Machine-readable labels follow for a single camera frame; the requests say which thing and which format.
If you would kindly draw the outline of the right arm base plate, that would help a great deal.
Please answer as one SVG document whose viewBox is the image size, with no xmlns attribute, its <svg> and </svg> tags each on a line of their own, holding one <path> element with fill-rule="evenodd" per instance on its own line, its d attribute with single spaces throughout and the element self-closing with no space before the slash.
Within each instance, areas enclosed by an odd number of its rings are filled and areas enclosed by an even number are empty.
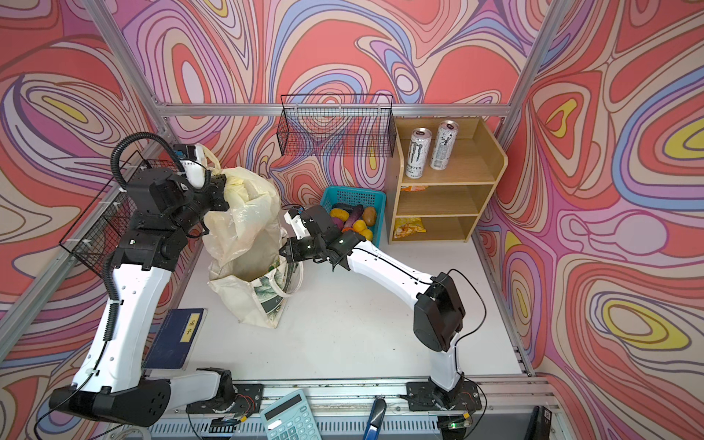
<svg viewBox="0 0 704 440">
<path fill-rule="evenodd" d="M 460 378 L 452 390 L 444 390 L 430 379 L 405 384 L 407 401 L 412 412 L 462 411 L 473 414 L 481 410 L 481 394 L 476 382 Z"/>
</svg>

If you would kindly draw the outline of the wooden shelf unit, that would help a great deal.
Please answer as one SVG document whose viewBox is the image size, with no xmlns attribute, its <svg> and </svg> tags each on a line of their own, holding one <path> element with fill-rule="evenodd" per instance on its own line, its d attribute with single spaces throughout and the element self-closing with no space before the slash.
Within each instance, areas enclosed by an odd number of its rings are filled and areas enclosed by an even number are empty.
<svg viewBox="0 0 704 440">
<path fill-rule="evenodd" d="M 399 117 L 396 152 L 388 159 L 384 192 L 389 243 L 421 241 L 468 242 L 508 165 L 493 131 L 480 117 L 462 117 L 458 123 L 449 164 L 445 170 L 425 166 L 420 179 L 405 176 L 410 137 L 416 128 L 436 132 L 442 117 Z M 394 239 L 394 221 L 421 217 L 426 232 Z"/>
</svg>

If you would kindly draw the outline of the white Monster can left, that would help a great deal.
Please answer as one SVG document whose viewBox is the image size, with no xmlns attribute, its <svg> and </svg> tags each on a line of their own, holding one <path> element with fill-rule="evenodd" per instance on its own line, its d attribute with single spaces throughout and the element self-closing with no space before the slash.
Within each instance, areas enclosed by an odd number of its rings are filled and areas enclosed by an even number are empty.
<svg viewBox="0 0 704 440">
<path fill-rule="evenodd" d="M 432 132 L 428 128 L 416 128 L 412 131 L 405 164 L 406 177 L 420 179 L 423 176 L 431 141 Z"/>
</svg>

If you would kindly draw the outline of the blue handled tool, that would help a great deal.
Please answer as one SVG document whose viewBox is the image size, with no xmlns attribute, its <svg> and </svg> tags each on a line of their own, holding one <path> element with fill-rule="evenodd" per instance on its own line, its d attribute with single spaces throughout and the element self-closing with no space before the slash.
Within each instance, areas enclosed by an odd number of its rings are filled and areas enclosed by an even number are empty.
<svg viewBox="0 0 704 440">
<path fill-rule="evenodd" d="M 366 425 L 363 440 L 378 440 L 381 433 L 381 427 L 385 418 L 387 403 L 383 398 L 377 398 L 370 411 L 368 423 Z"/>
</svg>

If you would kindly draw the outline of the teal calculator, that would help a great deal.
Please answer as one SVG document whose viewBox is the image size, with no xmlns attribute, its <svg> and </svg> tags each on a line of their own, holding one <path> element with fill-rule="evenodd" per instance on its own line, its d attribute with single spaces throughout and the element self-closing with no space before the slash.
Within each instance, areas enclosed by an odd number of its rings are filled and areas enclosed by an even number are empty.
<svg viewBox="0 0 704 440">
<path fill-rule="evenodd" d="M 320 440 L 311 407 L 302 390 L 291 392 L 260 414 L 269 440 Z"/>
</svg>

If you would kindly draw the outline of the purple toy onion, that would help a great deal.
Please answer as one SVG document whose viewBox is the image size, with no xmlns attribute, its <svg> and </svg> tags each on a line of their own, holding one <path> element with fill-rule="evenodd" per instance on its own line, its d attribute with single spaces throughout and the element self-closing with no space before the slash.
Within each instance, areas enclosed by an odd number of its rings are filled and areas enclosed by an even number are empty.
<svg viewBox="0 0 704 440">
<path fill-rule="evenodd" d="M 343 229 L 344 223 L 345 223 L 343 220 L 336 218 L 336 217 L 332 217 L 331 220 L 339 230 Z"/>
</svg>

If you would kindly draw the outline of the yellow toy lemon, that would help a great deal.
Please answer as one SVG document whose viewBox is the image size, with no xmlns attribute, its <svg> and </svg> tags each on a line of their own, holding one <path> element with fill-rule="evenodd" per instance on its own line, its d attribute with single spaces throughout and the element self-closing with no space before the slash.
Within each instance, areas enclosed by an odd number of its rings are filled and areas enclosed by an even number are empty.
<svg viewBox="0 0 704 440">
<path fill-rule="evenodd" d="M 353 224 L 352 228 L 355 232 L 362 233 L 368 229 L 368 226 L 364 220 L 360 219 Z"/>
</svg>

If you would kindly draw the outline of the beige canvas tote bag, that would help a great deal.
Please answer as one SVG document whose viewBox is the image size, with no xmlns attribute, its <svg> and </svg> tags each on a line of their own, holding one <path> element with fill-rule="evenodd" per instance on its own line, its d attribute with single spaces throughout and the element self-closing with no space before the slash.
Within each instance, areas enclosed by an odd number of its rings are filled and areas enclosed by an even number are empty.
<svg viewBox="0 0 704 440">
<path fill-rule="evenodd" d="M 301 289 L 304 266 L 279 255 L 283 239 L 261 233 L 252 248 L 221 265 L 212 261 L 208 286 L 238 322 L 275 329 L 287 302 Z"/>
</svg>

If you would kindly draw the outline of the brown toy potato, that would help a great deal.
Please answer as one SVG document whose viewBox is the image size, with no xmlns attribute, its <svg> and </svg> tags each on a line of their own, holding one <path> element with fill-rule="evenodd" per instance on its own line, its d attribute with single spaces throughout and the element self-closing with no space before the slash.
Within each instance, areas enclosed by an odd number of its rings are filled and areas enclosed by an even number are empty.
<svg viewBox="0 0 704 440">
<path fill-rule="evenodd" d="M 366 207 L 362 214 L 362 220 L 365 222 L 368 228 L 374 227 L 377 222 L 376 209 L 373 206 Z"/>
</svg>

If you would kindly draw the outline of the yellow toy corn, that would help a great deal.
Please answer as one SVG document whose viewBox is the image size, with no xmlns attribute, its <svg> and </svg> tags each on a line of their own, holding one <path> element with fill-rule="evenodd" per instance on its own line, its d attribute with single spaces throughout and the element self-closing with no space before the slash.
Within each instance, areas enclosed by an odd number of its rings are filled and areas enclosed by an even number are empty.
<svg viewBox="0 0 704 440">
<path fill-rule="evenodd" d="M 333 218 L 336 218 L 342 222 L 346 222 L 349 220 L 350 213 L 344 209 L 341 209 L 341 208 L 333 208 L 330 211 L 330 216 Z"/>
</svg>

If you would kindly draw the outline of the teal plastic basket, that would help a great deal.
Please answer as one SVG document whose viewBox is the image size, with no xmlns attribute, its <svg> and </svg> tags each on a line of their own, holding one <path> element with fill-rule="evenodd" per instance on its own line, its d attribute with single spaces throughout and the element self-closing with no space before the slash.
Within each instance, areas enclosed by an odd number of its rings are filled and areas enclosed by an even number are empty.
<svg viewBox="0 0 704 440">
<path fill-rule="evenodd" d="M 371 212 L 374 212 L 376 214 L 374 224 L 367 224 L 367 229 L 371 233 L 372 243 L 379 247 L 383 236 L 386 201 L 386 195 L 381 191 L 330 186 L 324 190 L 320 205 L 328 212 L 335 209 L 347 211 L 351 226 L 363 219 L 365 211 L 368 212 L 368 217 L 371 216 Z"/>
</svg>

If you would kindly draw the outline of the yellowish plastic grocery bag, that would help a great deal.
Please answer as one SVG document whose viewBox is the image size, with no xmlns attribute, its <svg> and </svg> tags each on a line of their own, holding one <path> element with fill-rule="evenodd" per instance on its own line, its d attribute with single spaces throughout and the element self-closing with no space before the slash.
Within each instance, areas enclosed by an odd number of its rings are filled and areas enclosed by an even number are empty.
<svg viewBox="0 0 704 440">
<path fill-rule="evenodd" d="M 233 276 L 252 282 L 279 263 L 282 241 L 279 221 L 281 198 L 267 179 L 245 168 L 224 168 L 216 155 L 202 144 L 196 151 L 212 177 L 225 178 L 224 198 L 229 208 L 210 211 L 205 225 L 210 234 L 203 239 L 212 257 L 212 281 Z"/>
</svg>

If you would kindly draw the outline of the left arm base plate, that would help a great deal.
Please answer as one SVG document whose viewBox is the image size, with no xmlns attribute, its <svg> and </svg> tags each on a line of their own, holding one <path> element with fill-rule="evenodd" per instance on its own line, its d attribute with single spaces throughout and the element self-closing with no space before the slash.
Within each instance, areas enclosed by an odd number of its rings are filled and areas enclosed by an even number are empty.
<svg viewBox="0 0 704 440">
<path fill-rule="evenodd" d="M 197 401 L 186 406 L 188 414 L 216 414 L 221 417 L 252 416 L 260 411 L 264 385 L 261 383 L 240 383 L 231 386 L 231 390 L 218 392 L 208 401 Z"/>
</svg>

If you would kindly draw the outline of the white energy can right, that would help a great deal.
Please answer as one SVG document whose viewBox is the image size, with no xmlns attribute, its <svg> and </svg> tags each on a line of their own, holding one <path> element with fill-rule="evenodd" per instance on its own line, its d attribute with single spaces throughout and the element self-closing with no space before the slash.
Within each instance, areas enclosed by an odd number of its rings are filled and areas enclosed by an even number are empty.
<svg viewBox="0 0 704 440">
<path fill-rule="evenodd" d="M 457 122 L 446 120 L 440 123 L 436 130 L 436 144 L 434 145 L 430 161 L 430 167 L 433 170 L 443 171 L 447 168 L 458 132 Z"/>
</svg>

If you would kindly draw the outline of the yellow chip packet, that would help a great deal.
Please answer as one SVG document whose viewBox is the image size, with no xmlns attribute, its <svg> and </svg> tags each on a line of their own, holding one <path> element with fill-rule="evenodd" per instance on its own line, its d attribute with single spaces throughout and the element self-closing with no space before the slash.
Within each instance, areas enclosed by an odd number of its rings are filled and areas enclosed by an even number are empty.
<svg viewBox="0 0 704 440">
<path fill-rule="evenodd" d="M 399 217 L 394 221 L 393 238 L 407 238 L 415 234 L 426 232 L 423 219 L 421 217 Z"/>
</svg>

